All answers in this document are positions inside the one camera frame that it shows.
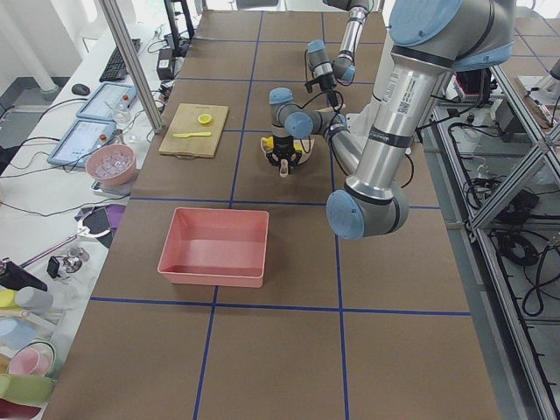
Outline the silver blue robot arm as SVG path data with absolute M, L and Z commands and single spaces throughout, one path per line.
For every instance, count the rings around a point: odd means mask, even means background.
M 377 94 L 365 108 L 365 136 L 347 127 L 339 108 L 306 110 L 286 87 L 269 94 L 274 165 L 294 165 L 289 146 L 322 136 L 347 171 L 342 189 L 326 202 L 332 231 L 356 240 L 395 232 L 409 205 L 396 172 L 410 147 L 440 77 L 485 69 L 509 59 L 513 50 L 512 1 L 398 1 L 388 22 L 386 68 Z
M 359 44 L 363 27 L 368 14 L 373 9 L 373 1 L 365 0 L 326 0 L 324 4 L 349 13 L 346 29 L 341 41 L 339 53 L 334 60 L 330 60 L 323 40 L 311 41 L 304 53 L 306 69 L 311 72 L 311 78 L 304 84 L 308 93 L 318 85 L 320 91 L 326 95 L 327 103 L 334 110 L 340 110 L 341 96 L 335 92 L 338 85 L 348 86 L 354 81 L 355 52 Z

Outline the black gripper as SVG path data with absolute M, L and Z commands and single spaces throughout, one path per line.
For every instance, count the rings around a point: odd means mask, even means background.
M 304 86 L 308 93 L 311 93 L 313 86 L 318 85 L 322 92 L 327 92 L 327 103 L 329 107 L 338 107 L 340 105 L 339 93 L 335 89 L 337 86 L 336 79 L 332 73 L 325 73 L 311 80 L 308 80 Z
M 274 140 L 274 149 L 272 152 L 265 153 L 271 165 L 281 168 L 282 162 L 285 162 L 285 168 L 298 166 L 302 163 L 303 154 L 297 152 L 293 148 L 293 136 L 272 136 Z

